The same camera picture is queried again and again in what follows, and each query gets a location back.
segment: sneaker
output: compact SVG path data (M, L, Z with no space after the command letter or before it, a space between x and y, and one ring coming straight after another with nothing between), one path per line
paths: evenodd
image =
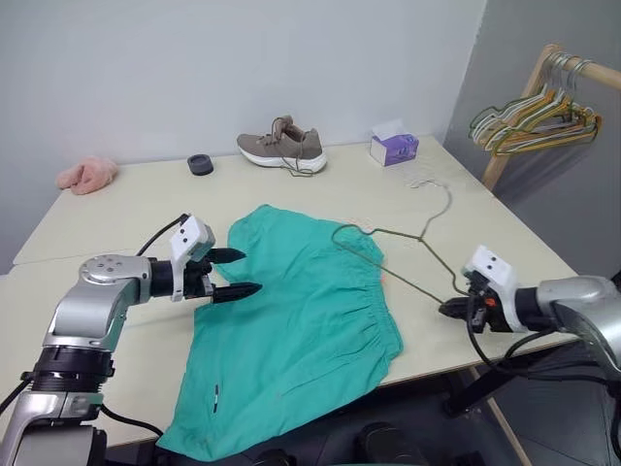
M289 115L272 122L272 133L265 136L241 134L237 145L245 158L262 167L282 167L291 175L311 176L326 164L316 129L304 131Z

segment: purple tissue box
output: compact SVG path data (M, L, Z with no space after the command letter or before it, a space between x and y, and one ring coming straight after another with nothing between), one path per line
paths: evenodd
M411 134L398 134L392 138L380 141L377 136L371 140L371 157L382 166L412 160L416 157L418 140Z

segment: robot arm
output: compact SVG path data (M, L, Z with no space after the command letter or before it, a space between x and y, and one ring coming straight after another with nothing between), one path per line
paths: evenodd
M481 246L463 271L472 298L453 298L440 312L466 319L474 299L474 331L486 324L495 332L550 329L572 333L587 344L611 382L621 382L621 293L602 277L571 277L519 288L514 269Z
M100 464L105 432L81 422L98 417L100 388L114 375L112 353L128 308L157 296L173 301L209 296L220 303L261 288L213 285L212 263L245 257L238 250L213 249L214 243L211 229L190 216L171 239L170 261L107 254L83 263L78 282L56 307L39 360L22 376L32 386L16 400L0 446L1 466Z

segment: table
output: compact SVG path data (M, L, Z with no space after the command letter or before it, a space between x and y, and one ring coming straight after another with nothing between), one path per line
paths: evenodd
M328 166L315 177L294 178L278 169L256 167L240 156L218 157L207 177L192 176L184 160L121 167L111 185L87 196L63 192L16 257L0 288L0 350L4 357L0 393L8 393L39 355L56 302L76 281L78 266L97 253L135 253L157 229L190 212L226 244L228 227L256 207L299 211L310 216L420 233L426 219L444 205L441 188L413 181L433 178L453 194L450 210L431 224L427 241L455 271L479 244L516 267L524 285L574 275L540 238L501 204L431 137L420 138L417 158L382 168L368 145L326 148ZM450 277L420 245L377 236L388 268L420 283L441 298L454 295ZM167 257L167 239L149 255ZM437 303L404 283L382 279L388 308L404 340L404 351L382 383L397 383L480 362L464 322L438 313ZM464 279L459 284L465 287ZM192 312L200 300L166 298L132 308L117 352L116 374L105 387L111 409L160 427L170 422L192 339ZM491 356L500 356L519 335L479 337ZM555 335L531 348L563 341ZM3 428L8 416L0 418ZM143 429L100 416L110 445L149 436Z

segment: clothes rack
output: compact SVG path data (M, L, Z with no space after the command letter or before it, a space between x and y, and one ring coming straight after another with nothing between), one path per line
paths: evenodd
M522 92L521 97L528 97L530 95L534 95L538 91L544 81L544 65L547 58L552 53L562 50L563 48L557 44L549 44L543 48L541 54L539 55L539 59L535 64L535 68L531 73L531 77L528 79L526 87L524 87L524 91ZM582 58L580 58L579 56L574 56L565 63L565 66L563 68L569 71L573 69L581 59ZM607 68L602 65L598 65L597 63L588 63L587 65L585 65L584 68L582 68L582 70L580 71L580 76L596 81L598 83L602 83L604 85L607 85L608 87L621 90L621 72L618 72L611 68ZM503 171L505 170L505 167L508 164L509 158L510 155L492 156L489 163L487 164L487 168L483 173L482 182L485 187L487 187L490 191L494 190L496 183L498 182L499 178L503 174Z

